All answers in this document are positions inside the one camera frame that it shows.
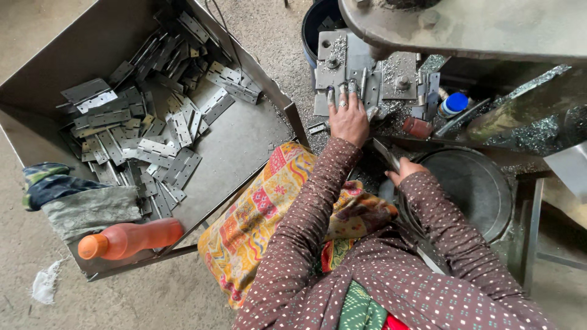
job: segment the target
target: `brown polka dot sleeve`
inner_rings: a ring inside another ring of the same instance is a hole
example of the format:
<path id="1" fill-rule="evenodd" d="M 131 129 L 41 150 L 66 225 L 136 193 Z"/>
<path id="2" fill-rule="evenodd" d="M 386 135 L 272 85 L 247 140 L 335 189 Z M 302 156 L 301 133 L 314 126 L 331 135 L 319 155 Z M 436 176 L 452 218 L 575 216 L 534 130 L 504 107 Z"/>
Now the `brown polka dot sleeve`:
<path id="1" fill-rule="evenodd" d="M 400 185 L 418 215 L 430 241 L 448 261 L 451 275 L 473 283 L 523 322 L 537 329 L 553 329 L 540 307 L 530 301 L 502 265 L 481 234 L 468 224 L 448 199 L 436 178 L 414 173 Z"/>
<path id="2" fill-rule="evenodd" d="M 269 240 L 233 329 L 265 328 L 281 315 L 290 314 L 291 307 L 286 305 L 296 294 L 303 295 L 333 205 L 346 176 L 361 156 L 361 150 L 350 142 L 330 138 L 308 181 Z"/>

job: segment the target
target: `orange plastic bottle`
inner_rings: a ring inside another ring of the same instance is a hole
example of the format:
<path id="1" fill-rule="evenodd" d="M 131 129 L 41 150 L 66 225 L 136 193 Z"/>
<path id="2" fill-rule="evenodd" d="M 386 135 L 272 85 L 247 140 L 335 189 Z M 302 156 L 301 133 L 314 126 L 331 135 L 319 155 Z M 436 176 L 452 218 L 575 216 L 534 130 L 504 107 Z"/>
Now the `orange plastic bottle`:
<path id="1" fill-rule="evenodd" d="M 86 260 L 97 257 L 120 260 L 146 248 L 172 245 L 182 235 L 183 228 L 175 218 L 159 219 L 145 224 L 115 224 L 100 234 L 84 237 L 77 245 L 77 253 Z"/>

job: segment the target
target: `concrete floor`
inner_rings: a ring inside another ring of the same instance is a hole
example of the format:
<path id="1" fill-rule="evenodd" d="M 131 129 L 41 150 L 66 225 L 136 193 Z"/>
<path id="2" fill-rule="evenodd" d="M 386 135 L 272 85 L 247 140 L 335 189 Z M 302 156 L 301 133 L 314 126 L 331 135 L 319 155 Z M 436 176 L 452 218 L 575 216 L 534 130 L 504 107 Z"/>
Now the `concrete floor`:
<path id="1" fill-rule="evenodd" d="M 94 0 L 0 0 L 0 82 L 67 27 Z M 301 21 L 311 0 L 218 1 L 231 32 L 309 117 L 313 94 L 302 53 Z M 68 251 L 42 213 L 21 206 L 21 168 L 0 135 L 0 328 L 228 329 L 235 313 L 213 277 L 189 254 L 86 283 L 69 259 L 54 305 L 29 297 L 35 274 Z M 533 296 L 561 329 L 587 321 L 587 273 L 546 261 L 535 266 Z"/>

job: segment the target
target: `brown dress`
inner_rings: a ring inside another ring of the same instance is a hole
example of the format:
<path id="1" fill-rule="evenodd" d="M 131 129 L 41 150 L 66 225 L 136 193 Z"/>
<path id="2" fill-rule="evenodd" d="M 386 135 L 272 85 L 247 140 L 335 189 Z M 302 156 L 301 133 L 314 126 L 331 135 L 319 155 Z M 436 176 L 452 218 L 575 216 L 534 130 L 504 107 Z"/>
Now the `brown dress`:
<path id="1" fill-rule="evenodd" d="M 335 270 L 310 276 L 333 203 L 361 151 L 331 138 L 271 237 L 233 329 L 337 329 L 351 280 L 411 329 L 555 329 L 430 173 L 400 189 L 451 276 L 434 273 L 395 224 L 367 235 Z"/>

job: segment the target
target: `woman's right hand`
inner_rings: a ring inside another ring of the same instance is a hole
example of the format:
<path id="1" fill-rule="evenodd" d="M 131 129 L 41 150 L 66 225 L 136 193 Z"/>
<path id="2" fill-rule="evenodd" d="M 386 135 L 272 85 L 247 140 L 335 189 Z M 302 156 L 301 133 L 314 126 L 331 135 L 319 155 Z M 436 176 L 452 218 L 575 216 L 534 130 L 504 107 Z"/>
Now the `woman's right hand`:
<path id="1" fill-rule="evenodd" d="M 414 174 L 417 172 L 430 172 L 430 171 L 428 171 L 428 169 L 425 168 L 424 166 L 422 166 L 420 164 L 412 163 L 412 162 L 410 162 L 410 160 L 408 158 L 402 157 L 402 158 L 400 158 L 400 173 L 397 174 L 394 171 L 385 171 L 385 175 L 387 175 L 387 177 L 389 179 L 391 179 L 391 181 L 393 182 L 393 184 L 396 185 L 396 187 L 399 187 L 400 183 L 402 183 L 403 179 L 405 179 L 408 176 L 410 176 L 411 174 Z"/>

